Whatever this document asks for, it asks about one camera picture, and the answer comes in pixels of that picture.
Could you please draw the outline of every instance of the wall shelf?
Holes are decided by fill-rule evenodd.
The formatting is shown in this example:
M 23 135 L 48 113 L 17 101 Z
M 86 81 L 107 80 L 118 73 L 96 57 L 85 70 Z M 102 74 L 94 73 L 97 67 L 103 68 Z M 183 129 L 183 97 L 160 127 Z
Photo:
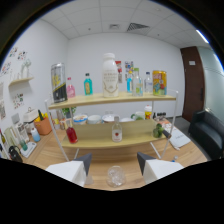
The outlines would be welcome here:
M 22 82 L 28 82 L 31 79 L 34 79 L 34 77 L 29 77 L 29 78 L 25 78 L 25 79 L 14 80 L 14 81 L 12 81 L 12 82 L 9 83 L 9 86 L 16 85 L 16 84 L 22 83 Z
M 86 106 L 95 104 L 106 104 L 106 103 L 122 103 L 122 102 L 141 102 L 141 101 L 169 101 L 176 100 L 173 96 L 154 96 L 150 93 L 143 93 L 142 97 L 134 97 L 131 93 L 119 92 L 118 97 L 106 98 L 103 93 L 95 93 L 93 95 L 84 96 L 78 95 L 74 98 L 69 98 L 68 100 L 61 103 L 53 103 L 49 106 L 49 109 L 59 109 L 59 108 L 70 108 L 76 106 Z

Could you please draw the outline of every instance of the light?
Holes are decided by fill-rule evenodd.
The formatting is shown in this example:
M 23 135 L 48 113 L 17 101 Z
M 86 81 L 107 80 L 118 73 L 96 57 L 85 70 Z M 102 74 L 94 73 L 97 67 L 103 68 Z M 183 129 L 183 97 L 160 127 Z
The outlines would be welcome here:
M 202 35 L 202 33 L 199 30 L 196 30 L 198 34 L 202 37 L 205 43 L 209 44 L 209 42 L 206 40 L 206 38 Z

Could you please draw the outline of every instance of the bowl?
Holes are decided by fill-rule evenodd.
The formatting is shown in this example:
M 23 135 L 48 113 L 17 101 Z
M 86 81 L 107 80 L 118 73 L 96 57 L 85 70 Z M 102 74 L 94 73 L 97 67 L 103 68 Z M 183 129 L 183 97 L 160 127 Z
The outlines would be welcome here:
M 99 123 L 101 123 L 100 115 L 91 115 L 87 119 L 87 124 L 99 124 Z
M 81 125 L 86 124 L 87 119 L 88 119 L 88 116 L 85 114 L 76 115 L 73 117 L 74 123 L 81 124 Z
M 120 120 L 120 122 L 129 122 L 129 121 L 134 121 L 134 119 L 129 118 L 129 117 L 125 117 L 125 118 L 122 118 L 122 119 Z
M 118 114 L 106 114 L 102 117 L 102 120 L 104 123 L 113 123 L 115 116 L 118 116 L 120 118 Z

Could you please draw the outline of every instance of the black chair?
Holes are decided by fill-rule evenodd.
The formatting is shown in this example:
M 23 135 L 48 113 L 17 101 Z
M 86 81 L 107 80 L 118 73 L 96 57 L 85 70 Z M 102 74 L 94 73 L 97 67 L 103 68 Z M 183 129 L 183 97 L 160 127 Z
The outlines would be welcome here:
M 188 129 L 212 160 L 223 158 L 224 123 L 207 111 L 196 111 Z

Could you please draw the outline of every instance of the yellow box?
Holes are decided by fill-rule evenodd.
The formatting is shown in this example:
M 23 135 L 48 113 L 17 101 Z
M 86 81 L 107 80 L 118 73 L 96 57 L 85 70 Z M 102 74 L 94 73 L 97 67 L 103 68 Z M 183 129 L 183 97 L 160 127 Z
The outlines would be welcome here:
M 153 95 L 165 96 L 167 94 L 167 79 L 166 72 L 154 70 L 152 72 L 153 78 Z

